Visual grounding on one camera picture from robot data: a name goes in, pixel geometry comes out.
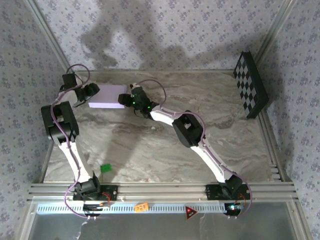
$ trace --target marble surface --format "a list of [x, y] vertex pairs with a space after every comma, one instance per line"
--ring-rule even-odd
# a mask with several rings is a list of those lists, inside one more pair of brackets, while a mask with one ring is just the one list
[[[222, 73], [92, 74], [92, 81], [131, 84], [156, 78], [167, 92], [166, 108], [199, 113], [206, 136], [221, 158], [251, 182], [269, 181], [271, 171], [256, 120], [247, 120], [235, 79]], [[163, 99], [162, 89], [144, 82], [148, 96]], [[87, 104], [74, 109], [82, 151], [102, 182], [214, 182], [202, 159], [184, 147], [169, 125], [134, 115], [132, 108], [96, 109]], [[111, 164], [111, 172], [100, 165]], [[67, 159], [54, 147], [45, 182], [73, 181]]]

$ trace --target orange sticker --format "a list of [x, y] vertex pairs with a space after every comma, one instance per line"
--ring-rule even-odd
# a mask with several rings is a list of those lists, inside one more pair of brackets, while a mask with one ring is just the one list
[[134, 206], [135, 213], [141, 213], [148, 210], [149, 210], [149, 205], [146, 202]]

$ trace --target pink cable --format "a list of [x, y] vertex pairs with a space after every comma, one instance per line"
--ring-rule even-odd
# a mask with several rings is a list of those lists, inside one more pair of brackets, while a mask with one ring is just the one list
[[69, 139], [69, 136], [68, 134], [64, 131], [64, 129], [61, 127], [61, 125], [59, 124], [58, 120], [56, 119], [56, 116], [54, 114], [54, 107], [55, 105], [62, 99], [62, 97], [72, 91], [72, 90], [75, 90], [75, 89], [78, 89], [78, 88], [81, 88], [83, 85], [87, 84], [87, 82], [90, 80], [90, 70], [83, 64], [80, 64], [80, 63], [77, 63], [77, 64], [74, 64], [74, 65], [71, 65], [67, 70], [66, 70], [66, 73], [69, 72], [69, 70], [75, 66], [81, 66], [81, 67], [84, 67], [87, 71], [88, 71], [88, 78], [85, 82], [83, 82], [82, 84], [80, 85], [77, 85], [77, 86], [74, 86], [72, 88], [69, 88], [67, 89], [66, 91], [64, 91], [63, 93], [60, 94], [60, 96], [58, 96], [58, 98], [51, 104], [50, 106], [50, 113], [51, 113], [51, 117], [52, 117], [52, 120], [53, 122], [55, 123], [55, 125], [57, 126], [57, 128], [60, 130], [60, 132], [64, 135], [65, 139], [66, 139], [66, 145], [67, 145], [67, 148], [69, 149], [70, 151], [70, 154], [76, 164], [76, 167], [78, 169], [78, 176], [77, 178], [75, 179], [74, 183], [67, 189], [67, 191], [65, 192], [64, 196], [63, 196], [63, 201], [64, 201], [64, 204], [66, 205], [66, 207], [72, 212], [74, 213], [75, 215], [77, 215], [78, 217], [80, 218], [84, 218], [84, 219], [87, 219], [88, 217], [87, 216], [83, 216], [79, 213], [77, 213], [76, 211], [74, 211], [67, 203], [67, 195], [68, 193], [71, 191], [72, 188], [74, 188], [76, 185], [77, 185], [77, 182], [79, 181], [79, 178], [80, 178], [80, 166], [79, 166], [79, 163], [77, 161], [77, 158], [76, 156], [74, 155], [72, 149], [71, 149], [71, 146], [70, 146], [70, 139]]
[[[155, 82], [155, 83], [157, 83], [158, 85], [160, 85], [160, 87], [162, 88], [163, 93], [164, 93], [164, 100], [160, 103], [159, 107], [160, 107], [160, 109], [161, 109], [162, 112], [164, 112], [164, 113], [166, 113], [166, 114], [169, 114], [169, 115], [172, 115], [171, 112], [166, 111], [166, 110], [163, 109], [163, 104], [164, 104], [164, 103], [166, 102], [166, 100], [167, 100], [167, 93], [166, 93], [165, 88], [162, 86], [162, 84], [161, 84], [160, 82], [158, 82], [158, 81], [155, 80], [155, 79], [145, 79], [145, 80], [140, 81], [138, 84], [141, 84], [141, 83], [143, 83], [143, 82], [148, 82], [148, 81], [150, 81], [150, 82]], [[193, 112], [189, 112], [189, 111], [182, 111], [182, 112], [176, 112], [176, 113], [175, 113], [175, 115], [183, 115], [183, 114], [193, 115], [193, 116], [197, 117], [197, 118], [200, 120], [201, 125], [202, 125], [202, 134], [201, 134], [201, 137], [200, 137], [200, 141], [201, 141], [201, 143], [204, 145], [205, 143], [203, 142], [203, 139], [204, 139], [205, 134], [206, 134], [206, 126], [205, 126], [204, 120], [203, 120], [198, 114], [193, 113]], [[249, 194], [250, 194], [250, 202], [249, 202], [249, 206], [248, 206], [248, 207], [246, 208], [246, 210], [241, 214], [241, 216], [243, 216], [244, 214], [246, 214], [246, 213], [249, 211], [249, 209], [250, 209], [250, 207], [251, 207], [251, 205], [252, 205], [252, 201], [253, 201], [253, 195], [252, 195], [252, 190], [251, 190], [250, 185], [248, 184], [247, 181], [245, 181], [245, 179], [244, 179], [242, 176], [240, 176], [240, 175], [237, 174], [236, 172], [231, 171], [230, 169], [228, 169], [227, 167], [225, 167], [224, 165], [222, 165], [221, 162], [211, 153], [211, 151], [209, 150], [209, 148], [208, 148], [207, 146], [204, 146], [204, 148], [205, 148], [205, 150], [207, 151], [207, 153], [209, 153], [210, 157], [212, 157], [219, 165], [221, 165], [224, 170], [226, 170], [227, 172], [229, 172], [229, 173], [235, 175], [236, 177], [240, 178], [241, 181], [242, 181], [244, 184], [247, 185], [248, 190], [249, 190]]]

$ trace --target small green block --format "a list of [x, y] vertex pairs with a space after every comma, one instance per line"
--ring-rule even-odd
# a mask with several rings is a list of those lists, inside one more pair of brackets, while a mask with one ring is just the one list
[[103, 164], [103, 165], [101, 165], [101, 166], [100, 166], [100, 171], [101, 171], [102, 174], [103, 174], [103, 173], [106, 173], [106, 172], [112, 171], [111, 164], [108, 163], [108, 164]]

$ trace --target purple foam block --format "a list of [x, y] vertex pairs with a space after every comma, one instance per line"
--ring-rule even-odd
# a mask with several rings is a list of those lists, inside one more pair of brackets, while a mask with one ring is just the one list
[[118, 103], [119, 94], [127, 92], [126, 85], [99, 84], [100, 91], [89, 100], [90, 108], [99, 109], [124, 109], [125, 106]]

